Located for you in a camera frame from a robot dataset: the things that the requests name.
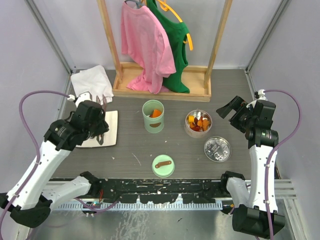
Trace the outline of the grey clothes hanger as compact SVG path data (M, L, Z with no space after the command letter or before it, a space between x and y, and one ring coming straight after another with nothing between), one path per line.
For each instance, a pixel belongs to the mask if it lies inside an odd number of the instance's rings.
M146 5L147 5L147 4L145 3L145 0L125 0L124 2L125 2L126 4L127 4L128 2L134 3L136 9L140 9L140 8L142 8L143 6L146 6Z

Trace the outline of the round silver tin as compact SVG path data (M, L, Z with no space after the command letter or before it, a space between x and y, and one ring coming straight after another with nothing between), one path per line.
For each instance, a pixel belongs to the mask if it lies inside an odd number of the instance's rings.
M209 124L209 127L207 129L207 131L200 131L200 132L197 132L197 131L193 131L190 129L190 123L188 122L188 116L194 116L195 119L198 119L198 120L201 120L203 121L203 119L207 119L210 121L210 124ZM196 109L196 110L192 110L191 112L189 112L187 114L187 116L185 117L185 120L184 120L184 129L186 131L186 133L191 136L192 138L196 138L196 139L199 139L199 138L202 138L204 137L206 134L209 133L210 129L212 127L212 118L211 116L204 110L200 110L200 109Z

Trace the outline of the green t-shirt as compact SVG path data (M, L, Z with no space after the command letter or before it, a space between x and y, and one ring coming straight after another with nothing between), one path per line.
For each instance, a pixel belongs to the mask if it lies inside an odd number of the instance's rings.
M156 0L147 0L146 4L164 28L174 58L176 72L169 77L164 77L162 85L172 92L189 94L190 89L182 83L182 73L189 64L184 43L189 29L184 22L173 22L164 16L158 9Z

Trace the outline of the pink t-shirt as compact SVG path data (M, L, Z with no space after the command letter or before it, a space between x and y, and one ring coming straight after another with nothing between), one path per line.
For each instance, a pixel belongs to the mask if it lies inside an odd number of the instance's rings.
M121 6L121 53L143 68L127 88L152 94L168 92L163 78L176 72L173 52L167 33L147 6Z

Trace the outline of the mint green canister lid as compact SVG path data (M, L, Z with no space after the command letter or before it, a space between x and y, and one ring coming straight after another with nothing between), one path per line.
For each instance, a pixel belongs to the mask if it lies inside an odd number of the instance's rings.
M153 159L151 169L157 177L168 178L175 170L175 163L170 156L161 154Z

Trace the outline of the left aluminium frame post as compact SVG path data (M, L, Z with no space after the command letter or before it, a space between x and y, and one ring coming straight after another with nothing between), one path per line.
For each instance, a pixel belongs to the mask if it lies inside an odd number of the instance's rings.
M72 60L59 30L55 26L55 23L46 8L46 5L41 3L40 0L25 0L24 2L66 71L70 75L74 73L77 70L77 67L74 64L74 61Z

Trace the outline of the silver embossed tin lid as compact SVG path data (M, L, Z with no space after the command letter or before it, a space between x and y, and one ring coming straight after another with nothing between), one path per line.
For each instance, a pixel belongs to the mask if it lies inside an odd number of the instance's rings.
M232 154L230 143L221 136L212 136L204 143L204 154L216 163L226 162Z

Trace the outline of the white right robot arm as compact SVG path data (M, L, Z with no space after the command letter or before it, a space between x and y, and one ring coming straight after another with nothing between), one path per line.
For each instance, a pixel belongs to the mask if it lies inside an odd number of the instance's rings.
M221 176L219 191L225 197L232 197L234 204L230 212L232 228L268 240L285 226L275 197L276 146L279 143L279 134L272 129L275 110L276 105L265 97L247 103L235 96L216 111L223 119L235 111L229 122L244 133L251 161L250 184L240 173L226 171Z

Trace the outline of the orange fried shrimp piece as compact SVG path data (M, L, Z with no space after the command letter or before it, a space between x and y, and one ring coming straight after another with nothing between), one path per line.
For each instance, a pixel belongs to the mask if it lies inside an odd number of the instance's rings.
M202 120L202 129L204 132L206 132L209 128L210 121L208 119L203 119Z

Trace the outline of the white square plate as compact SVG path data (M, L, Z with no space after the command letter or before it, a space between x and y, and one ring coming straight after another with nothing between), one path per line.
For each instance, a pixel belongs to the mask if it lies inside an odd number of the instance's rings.
M103 134L103 137L96 136L95 138L89 138L82 143L82 145L77 145L77 148L100 148L100 147L110 147L117 143L117 133L118 133L118 116L117 110L107 111L105 113L105 121L109 126L109 131Z

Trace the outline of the orange salmon sushi piece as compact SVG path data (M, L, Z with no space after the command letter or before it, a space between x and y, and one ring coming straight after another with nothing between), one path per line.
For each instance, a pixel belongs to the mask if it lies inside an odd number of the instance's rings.
M154 109L153 112L149 115L150 118L157 118L162 115L162 111L159 109Z

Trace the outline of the mint green tin canister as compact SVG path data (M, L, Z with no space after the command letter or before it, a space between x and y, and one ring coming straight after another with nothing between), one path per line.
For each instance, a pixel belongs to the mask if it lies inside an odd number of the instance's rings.
M156 118L150 118L150 114L153 112L154 109L158 109L162 111L161 116ZM164 128L164 113L165 109L163 104L155 99L151 99L146 101L142 106L142 115L144 121L145 129L152 134L159 133Z

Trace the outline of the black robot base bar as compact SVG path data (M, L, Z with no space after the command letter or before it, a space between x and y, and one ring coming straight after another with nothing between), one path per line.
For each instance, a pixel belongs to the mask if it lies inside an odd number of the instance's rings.
M183 204L215 203L231 195L217 179L101 179L95 191L81 194L79 198L102 198L104 203L116 201L123 204L174 203L182 197Z

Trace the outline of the white cloth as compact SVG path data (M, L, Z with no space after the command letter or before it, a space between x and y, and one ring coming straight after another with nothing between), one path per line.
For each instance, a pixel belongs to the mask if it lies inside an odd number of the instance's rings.
M103 98L107 103L113 101L113 87L103 66L97 65L86 70L80 70L78 73L72 74L70 79L77 97L89 92L94 100L99 97L102 102Z

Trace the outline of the metal serving tongs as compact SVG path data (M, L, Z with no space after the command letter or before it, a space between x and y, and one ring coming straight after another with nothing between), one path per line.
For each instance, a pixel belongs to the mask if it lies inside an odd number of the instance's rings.
M96 141L101 146L104 143L104 134L109 131L109 125L107 122L102 119L102 117L106 116L106 109L107 109L107 97L103 94L102 95L102 101L97 96L96 97L96 103L99 105L102 102L102 110L99 114L99 118L97 120L97 123L93 126L92 133L90 134L90 138L96 138Z

